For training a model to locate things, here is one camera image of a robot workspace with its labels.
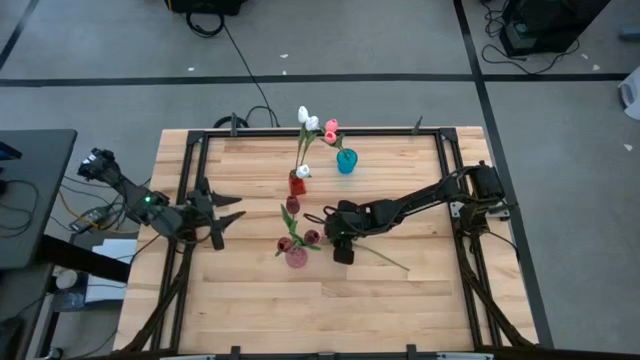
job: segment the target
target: floor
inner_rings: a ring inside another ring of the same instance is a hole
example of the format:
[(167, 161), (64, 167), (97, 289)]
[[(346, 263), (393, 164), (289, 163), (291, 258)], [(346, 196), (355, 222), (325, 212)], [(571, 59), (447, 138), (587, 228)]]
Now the floor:
[[(537, 81), (470, 61), (496, 43), (484, 13), (478, 0), (249, 0), (227, 26), (283, 126), (302, 104), (352, 126), (413, 125), (421, 115), (423, 125), (484, 126), (511, 174), (555, 346), (640, 353), (640, 124), (616, 90), (640, 65), (640, 43), (617, 39), (640, 24), (640, 3), (612, 0), (581, 47)], [(194, 36), (160, 0), (0, 0), (1, 44), (2, 128), (76, 129), (69, 176), (102, 147), (143, 182), (162, 129), (210, 127), (262, 104), (228, 36)], [(268, 126), (265, 115), (251, 126)], [(69, 198), (77, 209), (97, 205)], [(53, 215), (71, 221), (59, 204)], [(68, 238), (54, 222), (47, 232)], [(68, 357), (95, 349), (118, 316), (67, 314), (54, 345)]]

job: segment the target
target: red tulip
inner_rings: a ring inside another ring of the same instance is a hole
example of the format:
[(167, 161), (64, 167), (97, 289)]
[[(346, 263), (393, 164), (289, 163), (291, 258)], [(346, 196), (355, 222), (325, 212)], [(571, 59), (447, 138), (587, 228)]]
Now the red tulip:
[(337, 140), (338, 140), (338, 136), (336, 135), (336, 133), (332, 131), (327, 131), (327, 133), (324, 134), (324, 142), (326, 142), (329, 145), (335, 144)]
[(293, 249), (293, 241), (289, 238), (281, 237), (278, 240), (278, 251), (289, 252)]
[(291, 215), (295, 215), (300, 212), (300, 202), (295, 196), (287, 196), (287, 204), (285, 207)]
[(304, 243), (307, 245), (315, 245), (320, 242), (320, 233), (315, 230), (309, 230), (304, 234)]
[(327, 129), (327, 132), (336, 132), (338, 131), (338, 120), (336, 119), (331, 119), (329, 121), (327, 121), (327, 123), (324, 125), (324, 128)]

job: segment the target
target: pink vase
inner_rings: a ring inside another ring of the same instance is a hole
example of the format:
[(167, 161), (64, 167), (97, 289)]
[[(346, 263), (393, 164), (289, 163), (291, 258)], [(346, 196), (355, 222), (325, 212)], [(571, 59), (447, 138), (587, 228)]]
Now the pink vase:
[(296, 246), (293, 250), (284, 254), (284, 259), (287, 261), (287, 264), (294, 269), (299, 269), (305, 266), (308, 258), (307, 250), (299, 246)]

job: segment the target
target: red vase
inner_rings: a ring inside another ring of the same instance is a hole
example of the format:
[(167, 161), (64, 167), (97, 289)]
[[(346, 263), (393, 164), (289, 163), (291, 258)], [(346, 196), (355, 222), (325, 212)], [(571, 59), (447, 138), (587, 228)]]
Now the red vase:
[(289, 192), (291, 196), (306, 194), (307, 189), (304, 187), (304, 179), (300, 179), (295, 174), (289, 173)]

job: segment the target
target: small vase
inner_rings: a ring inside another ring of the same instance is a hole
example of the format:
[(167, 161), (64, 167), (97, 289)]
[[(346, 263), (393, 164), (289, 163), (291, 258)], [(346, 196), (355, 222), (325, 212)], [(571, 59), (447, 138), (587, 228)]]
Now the small vase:
[(294, 269), (299, 269), (307, 264), (309, 256), (307, 255), (307, 250), (296, 246), (293, 250), (284, 254), (284, 259), (287, 261), (287, 265)]
[(294, 173), (289, 173), (289, 192), (291, 196), (306, 194), (307, 189), (304, 186), (304, 179), (298, 178)]
[(351, 174), (358, 163), (358, 154), (351, 149), (344, 149), (344, 151), (338, 152), (336, 161), (338, 162), (338, 171), (341, 174)]

